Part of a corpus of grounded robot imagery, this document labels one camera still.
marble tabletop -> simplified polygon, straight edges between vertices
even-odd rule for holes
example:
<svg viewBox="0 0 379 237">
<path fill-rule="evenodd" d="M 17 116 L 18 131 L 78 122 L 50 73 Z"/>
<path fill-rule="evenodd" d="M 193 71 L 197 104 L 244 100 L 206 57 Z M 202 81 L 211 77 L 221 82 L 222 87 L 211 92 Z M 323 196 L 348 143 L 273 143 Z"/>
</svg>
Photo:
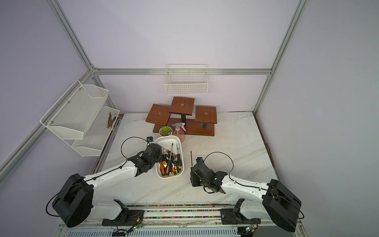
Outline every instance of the marble tabletop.
<svg viewBox="0 0 379 237">
<path fill-rule="evenodd" d="M 147 113 L 127 113 L 121 121 L 110 152 L 102 170 L 119 165 L 125 161 L 121 155 L 121 144 L 129 137 L 158 138 L 153 133 L 154 124 L 145 122 Z M 187 118 L 194 118 L 195 113 Z M 267 150 L 259 133 L 258 126 L 251 112 L 217 113 L 215 136 L 186 135 L 182 143 L 183 174 L 162 179 L 157 176 L 155 168 L 137 177 L 126 179 L 100 193 L 96 199 L 120 199 L 126 205 L 148 204 L 196 204 L 222 203 L 235 204 L 237 195 L 223 193 L 207 194 L 202 187 L 192 187 L 190 167 L 192 151 L 193 161 L 197 157 L 205 158 L 209 153 L 220 151 L 228 154 L 234 162 L 231 175 L 254 182 L 270 182 L 277 179 Z M 122 147 L 126 157 L 131 157 L 146 148 L 146 142 L 131 138 Z M 205 164 L 214 172 L 229 172 L 232 168 L 230 159 L 223 154 L 210 155 Z"/>
</svg>

black metal post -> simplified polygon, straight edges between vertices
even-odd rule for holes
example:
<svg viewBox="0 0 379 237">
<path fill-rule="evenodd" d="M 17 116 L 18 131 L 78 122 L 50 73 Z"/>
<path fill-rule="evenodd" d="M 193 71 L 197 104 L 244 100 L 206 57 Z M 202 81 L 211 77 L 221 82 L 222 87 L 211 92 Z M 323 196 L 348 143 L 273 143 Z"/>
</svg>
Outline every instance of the black metal post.
<svg viewBox="0 0 379 237">
<path fill-rule="evenodd" d="M 182 116 L 182 122 L 185 123 L 184 127 L 187 127 L 186 115 L 181 114 L 181 116 Z"/>
</svg>

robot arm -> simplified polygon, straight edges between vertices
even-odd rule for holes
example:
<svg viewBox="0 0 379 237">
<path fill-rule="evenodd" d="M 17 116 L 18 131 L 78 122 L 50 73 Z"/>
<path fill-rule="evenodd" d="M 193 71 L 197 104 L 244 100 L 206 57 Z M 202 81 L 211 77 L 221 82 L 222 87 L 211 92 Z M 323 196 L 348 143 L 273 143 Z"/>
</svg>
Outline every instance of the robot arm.
<svg viewBox="0 0 379 237">
<path fill-rule="evenodd" d="M 150 144 L 145 151 L 128 158 L 119 166 L 84 177 L 74 174 L 68 178 L 52 206 L 69 228 L 89 219 L 109 219 L 119 225 L 125 224 L 128 208 L 121 201 L 93 198 L 118 182 L 147 172 L 155 163 L 162 161 L 161 146 Z"/>
<path fill-rule="evenodd" d="M 301 201 L 279 181 L 258 183 L 236 178 L 226 172 L 213 172 L 201 157 L 191 168 L 193 187 L 204 186 L 212 193 L 242 196 L 232 212 L 238 224 L 251 223 L 254 218 L 272 220 L 280 228 L 294 232 L 299 216 Z"/>
</svg>

aluminum rail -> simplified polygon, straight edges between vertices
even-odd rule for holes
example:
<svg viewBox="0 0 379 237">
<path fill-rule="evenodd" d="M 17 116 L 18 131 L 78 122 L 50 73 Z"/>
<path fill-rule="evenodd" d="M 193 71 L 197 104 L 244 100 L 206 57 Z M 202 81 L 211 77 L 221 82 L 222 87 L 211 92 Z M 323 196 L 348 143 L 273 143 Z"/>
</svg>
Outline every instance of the aluminum rail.
<svg viewBox="0 0 379 237">
<path fill-rule="evenodd" d="M 175 69 L 199 71 L 201 69 Z M 93 70 L 95 75 L 166 75 L 167 68 L 98 68 Z M 208 68 L 208 75 L 270 75 L 267 68 Z"/>
<path fill-rule="evenodd" d="M 293 33 L 296 29 L 296 26 L 298 25 L 299 23 L 299 20 L 305 10 L 305 7 L 307 6 L 307 3 L 308 3 L 308 0 L 300 0 L 297 7 L 296 7 L 296 10 L 295 10 L 295 13 L 293 14 L 292 16 L 292 19 L 291 19 L 291 22 L 290 22 L 290 25 L 288 26 L 288 29 L 287 29 L 287 32 L 286 34 L 284 35 L 284 38 L 283 38 L 283 41 L 282 41 L 282 44 L 280 45 L 280 48 L 279 48 L 279 51 L 278 51 L 278 54 L 276 55 L 275 57 L 275 60 L 274 60 L 274 63 L 273 63 L 273 66 L 271 67 L 271 75 L 268 75 L 267 79 L 266 79 L 266 82 L 262 88 L 262 91 L 259 95 L 259 98 L 257 100 L 257 103 L 254 107 L 254 110 L 253 110 L 253 114 L 254 116 L 257 115 L 257 112 L 260 108 L 260 106 L 262 105 L 262 102 L 263 102 L 263 99 L 264 97 L 266 96 L 267 94 L 267 91 L 268 91 L 268 88 L 270 87 L 273 79 L 274 79 L 274 76 L 275 76 L 275 73 L 280 65 L 280 62 L 282 61 L 282 58 L 284 56 L 284 53 L 289 45 L 289 42 L 291 41 L 291 38 L 293 36 Z"/>
</svg>

white wall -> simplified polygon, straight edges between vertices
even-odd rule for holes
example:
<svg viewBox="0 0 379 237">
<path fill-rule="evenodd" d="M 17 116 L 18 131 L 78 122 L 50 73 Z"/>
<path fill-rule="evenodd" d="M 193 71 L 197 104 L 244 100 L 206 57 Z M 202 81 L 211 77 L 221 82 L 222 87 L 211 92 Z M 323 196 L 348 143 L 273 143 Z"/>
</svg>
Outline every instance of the white wall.
<svg viewBox="0 0 379 237">
<path fill-rule="evenodd" d="M 165 75 L 100 78 L 121 113 L 148 113 L 153 104 L 171 105 L 173 96 L 164 92 Z M 216 106 L 217 112 L 252 111 L 265 80 L 265 75 L 210 75 L 208 95 L 188 97 L 195 98 L 195 105 Z"/>
<path fill-rule="evenodd" d="M 96 67 L 271 68 L 298 0 L 60 0 Z"/>
<path fill-rule="evenodd" d="M 0 42 L 1 163 L 86 69 L 45 0 L 2 1 Z M 0 236 L 53 236 L 47 201 L 94 161 L 45 132 L 0 188 Z"/>
<path fill-rule="evenodd" d="M 258 111 L 309 237 L 377 236 L 378 11 L 310 0 Z"/>
</svg>

